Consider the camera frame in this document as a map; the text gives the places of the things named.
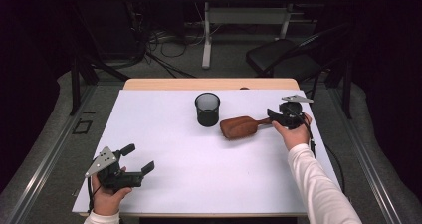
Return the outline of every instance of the white tabletop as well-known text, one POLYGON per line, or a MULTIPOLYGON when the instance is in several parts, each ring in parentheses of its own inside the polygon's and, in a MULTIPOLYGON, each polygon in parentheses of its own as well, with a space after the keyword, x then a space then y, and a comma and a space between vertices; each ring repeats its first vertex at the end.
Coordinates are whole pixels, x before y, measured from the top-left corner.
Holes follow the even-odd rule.
MULTIPOLYGON (((95 156, 105 146, 115 151, 134 143, 136 150, 122 157, 120 166, 140 171, 149 161, 155 162, 142 186, 123 199, 120 213, 162 217, 306 215, 280 135, 267 125, 251 137, 229 141, 218 124, 199 125, 194 100, 202 92, 220 98, 220 120, 241 115, 261 119, 267 117, 267 108, 278 110, 281 97, 304 96, 293 90, 120 91, 95 156)), ((308 104, 303 107, 313 116, 308 104)), ((338 185, 316 121, 311 128, 316 158, 338 185)), ((81 190, 73 212, 88 210, 86 182, 81 190)))

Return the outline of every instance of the hand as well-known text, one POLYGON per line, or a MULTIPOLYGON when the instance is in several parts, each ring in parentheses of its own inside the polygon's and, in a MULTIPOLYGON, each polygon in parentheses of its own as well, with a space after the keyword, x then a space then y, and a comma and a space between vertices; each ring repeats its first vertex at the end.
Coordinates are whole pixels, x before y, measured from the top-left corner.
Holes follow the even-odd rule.
POLYGON ((117 193, 113 193, 112 190, 101 187, 100 181, 97 178, 97 174, 94 174, 91 178, 93 191, 98 190, 94 194, 94 209, 93 211, 101 216, 112 216, 118 212, 120 202, 123 198, 131 192, 130 187, 123 188, 117 193))
MULTIPOLYGON (((311 124, 311 117, 305 113, 305 122, 309 125, 311 124)), ((278 122, 272 122, 273 127, 276 131, 282 135, 283 141, 285 142, 286 148, 290 151, 294 146, 301 143, 308 143, 310 141, 310 134, 305 125, 300 125, 295 129, 286 129, 281 126, 278 122)))

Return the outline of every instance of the gray carpet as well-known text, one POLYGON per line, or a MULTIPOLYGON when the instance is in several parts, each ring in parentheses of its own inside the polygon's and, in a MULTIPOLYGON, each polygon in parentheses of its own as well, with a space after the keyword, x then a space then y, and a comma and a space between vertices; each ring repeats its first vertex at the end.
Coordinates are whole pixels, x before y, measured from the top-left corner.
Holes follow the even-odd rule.
MULTIPOLYGON (((307 25, 291 25, 288 36, 299 40, 306 36, 309 30, 307 25)), ((254 30, 254 34, 249 34, 249 31, 245 33, 242 30, 239 32, 239 29, 228 29, 216 33, 213 37, 210 70, 201 68, 202 45, 188 46, 184 54, 176 58, 163 56, 160 52, 161 45, 158 45, 153 54, 199 78, 254 77, 255 73, 245 62, 245 52, 259 44, 271 41, 278 33, 279 31, 274 27, 259 27, 256 31, 254 30)), ((183 47, 174 43, 165 44, 163 47, 163 53, 167 55, 175 55, 181 51, 183 51, 183 47)), ((120 71, 134 78, 171 77, 157 63, 149 63, 148 59, 120 71)), ((10 221, 12 214, 21 215, 21 218, 13 219, 19 220, 20 223, 83 223, 84 217, 71 212, 76 200, 72 193, 82 185, 84 173, 91 163, 118 90, 122 88, 122 83, 116 78, 103 71, 98 71, 98 74, 101 78, 98 86, 93 88, 83 86, 92 93, 87 97, 87 101, 75 120, 90 121, 91 127, 88 133, 80 134, 72 133, 76 126, 74 122, 71 122, 72 126, 68 128, 69 134, 63 135, 62 130, 69 123, 68 113, 72 103, 70 74, 65 74, 60 78, 61 95, 51 118, 28 158, 0 196, 0 223, 6 223, 8 218, 10 221), (43 164, 45 155, 57 142, 62 143, 63 148, 57 153, 58 158, 53 162, 53 168, 46 173, 47 181, 42 183, 42 188, 38 189, 39 192, 34 195, 36 198, 32 203, 21 203, 20 198, 23 193, 25 194, 25 188, 39 170, 39 166, 43 164), (25 204, 28 204, 28 208, 22 208, 22 205, 25 204)), ((301 84, 303 90, 309 86, 310 84, 301 84)), ((336 91, 327 90, 323 84, 319 85, 316 102, 313 104, 313 113, 325 144, 338 157, 343 169, 345 194, 350 198, 363 223, 389 223, 380 208, 382 205, 378 203, 373 186, 368 181, 367 174, 356 156, 354 139, 350 138, 349 130, 344 125, 343 113, 336 109, 338 101, 332 96, 332 93, 336 93, 336 91)), ((364 93, 356 86, 353 86, 352 89, 351 107, 352 123, 367 147, 372 161, 376 163, 376 171, 384 181, 385 189, 392 198, 401 223, 418 223, 422 215, 420 203, 403 186, 377 146, 365 105, 364 93)), ((76 132, 83 129, 83 126, 79 126, 76 132)), ((331 161, 337 177, 340 179, 338 165, 333 158, 331 161)), ((125 218, 125 221, 129 224, 138 223, 137 218, 125 218)), ((306 218, 301 218, 299 221, 307 223, 306 218)))

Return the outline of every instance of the person's left hand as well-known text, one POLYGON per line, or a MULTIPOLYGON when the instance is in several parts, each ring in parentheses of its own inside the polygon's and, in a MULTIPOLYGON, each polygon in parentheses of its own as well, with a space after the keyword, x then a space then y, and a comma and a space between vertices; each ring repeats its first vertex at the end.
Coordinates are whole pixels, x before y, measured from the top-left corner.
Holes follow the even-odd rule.
POLYGON ((130 187, 122 188, 117 193, 113 193, 112 190, 101 187, 100 181, 97 178, 97 174, 94 174, 91 178, 93 191, 98 190, 94 194, 94 209, 93 211, 101 216, 112 216, 118 212, 120 202, 123 198, 131 192, 130 187))

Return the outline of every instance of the black chair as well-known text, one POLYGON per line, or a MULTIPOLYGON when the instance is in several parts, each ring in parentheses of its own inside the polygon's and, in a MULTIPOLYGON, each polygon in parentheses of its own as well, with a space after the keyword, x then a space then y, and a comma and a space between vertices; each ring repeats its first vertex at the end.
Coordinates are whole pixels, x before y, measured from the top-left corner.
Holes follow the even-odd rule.
POLYGON ((288 39, 280 39, 250 50, 246 54, 247 63, 258 73, 257 77, 293 78, 298 83, 314 78, 310 98, 313 99, 319 75, 345 57, 345 52, 335 56, 315 59, 323 54, 323 48, 332 47, 351 30, 348 23, 314 34, 300 44, 288 39))

